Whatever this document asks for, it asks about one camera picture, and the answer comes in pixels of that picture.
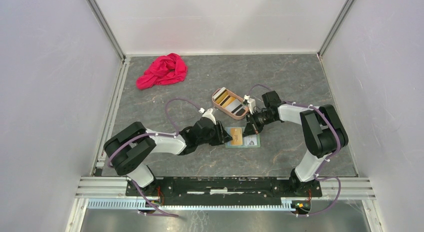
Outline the green card holder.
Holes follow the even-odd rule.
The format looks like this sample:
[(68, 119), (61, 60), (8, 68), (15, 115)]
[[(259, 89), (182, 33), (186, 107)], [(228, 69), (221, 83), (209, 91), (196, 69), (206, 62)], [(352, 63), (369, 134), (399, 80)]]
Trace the green card holder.
[(225, 143), (226, 148), (259, 148), (261, 146), (260, 135), (243, 135), (245, 127), (226, 127), (231, 140)]

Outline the gold card black stripe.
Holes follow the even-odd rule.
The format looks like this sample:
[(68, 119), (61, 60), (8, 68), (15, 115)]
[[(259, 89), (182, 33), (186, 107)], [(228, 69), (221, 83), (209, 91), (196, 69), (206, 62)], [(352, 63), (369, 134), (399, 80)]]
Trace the gold card black stripe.
[(233, 97), (228, 90), (223, 92), (216, 100), (215, 102), (221, 106), (222, 108), (227, 107), (229, 104), (231, 104), (234, 100), (236, 100), (235, 97)]

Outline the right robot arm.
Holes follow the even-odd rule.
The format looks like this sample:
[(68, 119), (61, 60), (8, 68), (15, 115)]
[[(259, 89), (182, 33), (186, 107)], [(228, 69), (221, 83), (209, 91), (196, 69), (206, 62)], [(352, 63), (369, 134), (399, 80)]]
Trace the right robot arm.
[(242, 103), (250, 112), (245, 116), (247, 124), (243, 136), (257, 135), (265, 125), (273, 122), (290, 122), (302, 127), (307, 150), (291, 171), (288, 182), (289, 191), (302, 196), (317, 180), (323, 164), (348, 144), (346, 130), (331, 104), (314, 106), (282, 101), (274, 90), (263, 94), (262, 99), (264, 108), (255, 109), (255, 100), (249, 95), (244, 96)]

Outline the pink oval tray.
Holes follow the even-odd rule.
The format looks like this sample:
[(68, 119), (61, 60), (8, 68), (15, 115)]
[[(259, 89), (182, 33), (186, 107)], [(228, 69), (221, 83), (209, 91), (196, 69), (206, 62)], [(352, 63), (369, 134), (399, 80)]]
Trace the pink oval tray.
[(249, 112), (243, 99), (226, 87), (217, 89), (211, 96), (212, 104), (235, 120), (242, 120)]

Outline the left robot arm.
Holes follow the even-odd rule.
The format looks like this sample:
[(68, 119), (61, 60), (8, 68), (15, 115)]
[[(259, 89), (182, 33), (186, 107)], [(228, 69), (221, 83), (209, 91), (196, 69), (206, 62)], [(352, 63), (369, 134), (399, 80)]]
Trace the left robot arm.
[(177, 134), (157, 132), (136, 121), (111, 137), (103, 150), (108, 157), (108, 166), (119, 176), (129, 177), (136, 182), (145, 196), (157, 190), (156, 178), (151, 169), (143, 163), (154, 153), (184, 156), (193, 153), (201, 145), (221, 146), (232, 137), (225, 131), (220, 121), (202, 117), (193, 126), (188, 126)]

